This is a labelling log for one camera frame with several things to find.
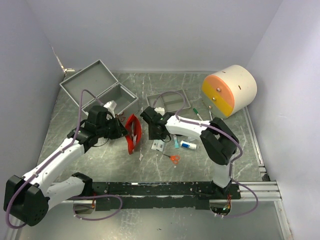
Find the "orange small scissors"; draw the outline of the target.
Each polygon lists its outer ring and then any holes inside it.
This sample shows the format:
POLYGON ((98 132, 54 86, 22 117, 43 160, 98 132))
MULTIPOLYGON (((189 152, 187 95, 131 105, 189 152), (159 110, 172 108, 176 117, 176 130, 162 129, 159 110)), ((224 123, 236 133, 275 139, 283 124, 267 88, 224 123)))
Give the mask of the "orange small scissors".
POLYGON ((177 165, 181 159, 179 155, 168 155, 168 154, 164 154, 164 153, 163 153, 163 155, 168 157, 171 160, 171 162, 175 165, 177 165))

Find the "red first aid pouch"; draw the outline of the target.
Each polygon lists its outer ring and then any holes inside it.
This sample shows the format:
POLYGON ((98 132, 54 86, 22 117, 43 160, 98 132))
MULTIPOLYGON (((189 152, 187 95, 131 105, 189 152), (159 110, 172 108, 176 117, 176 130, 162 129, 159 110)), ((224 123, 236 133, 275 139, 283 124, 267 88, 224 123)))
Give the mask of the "red first aid pouch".
POLYGON ((136 146, 140 143, 142 137, 142 127, 139 119, 132 114, 125 124, 127 135, 125 136, 127 142, 128 154, 132 155, 136 146))

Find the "teal white bandage packet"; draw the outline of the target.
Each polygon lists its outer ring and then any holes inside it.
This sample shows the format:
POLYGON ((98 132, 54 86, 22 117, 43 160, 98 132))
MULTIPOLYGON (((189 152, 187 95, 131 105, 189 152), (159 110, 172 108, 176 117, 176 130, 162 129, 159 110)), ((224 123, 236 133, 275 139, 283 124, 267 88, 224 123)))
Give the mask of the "teal white bandage packet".
POLYGON ((173 135, 173 140, 174 140, 174 147, 178 149, 180 147, 180 144, 178 141, 178 137, 175 134, 173 135))

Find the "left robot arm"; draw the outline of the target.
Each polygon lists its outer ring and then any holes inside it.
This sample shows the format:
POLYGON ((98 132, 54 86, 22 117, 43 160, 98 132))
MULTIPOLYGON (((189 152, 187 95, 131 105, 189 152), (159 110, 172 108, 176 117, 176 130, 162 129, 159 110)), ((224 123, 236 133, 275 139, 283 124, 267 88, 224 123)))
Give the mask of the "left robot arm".
POLYGON ((104 106, 95 105, 86 119, 78 119, 75 129, 67 135, 58 149, 40 165, 22 177, 13 175, 6 182, 3 209, 6 224, 11 224, 10 216, 35 226, 47 212, 67 199, 94 198, 93 180, 82 173, 74 173, 67 180, 53 186, 57 176, 74 160, 84 155, 100 138, 119 139, 127 135, 117 115, 104 106))

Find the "white blue gauze packet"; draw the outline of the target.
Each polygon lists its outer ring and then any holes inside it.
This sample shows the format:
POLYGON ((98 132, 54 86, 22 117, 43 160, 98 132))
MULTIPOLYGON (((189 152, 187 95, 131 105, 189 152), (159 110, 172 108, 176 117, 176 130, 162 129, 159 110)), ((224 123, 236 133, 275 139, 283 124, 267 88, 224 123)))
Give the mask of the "white blue gauze packet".
POLYGON ((152 150, 163 152, 165 146, 165 142, 162 140, 154 140, 151 146, 152 150))

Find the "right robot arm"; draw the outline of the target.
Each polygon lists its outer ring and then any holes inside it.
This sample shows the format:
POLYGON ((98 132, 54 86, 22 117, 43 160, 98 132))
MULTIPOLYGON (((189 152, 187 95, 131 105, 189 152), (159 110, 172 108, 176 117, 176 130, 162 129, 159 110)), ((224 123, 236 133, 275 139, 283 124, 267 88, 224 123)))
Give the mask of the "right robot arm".
POLYGON ((160 114, 151 106, 141 114, 148 124, 150 140, 166 140, 173 135, 190 137, 202 142, 207 156, 213 161, 214 173, 212 193, 218 199, 229 194, 231 184, 231 162, 237 150, 242 151, 239 140, 225 122, 215 117, 213 120, 193 120, 177 113, 160 114))

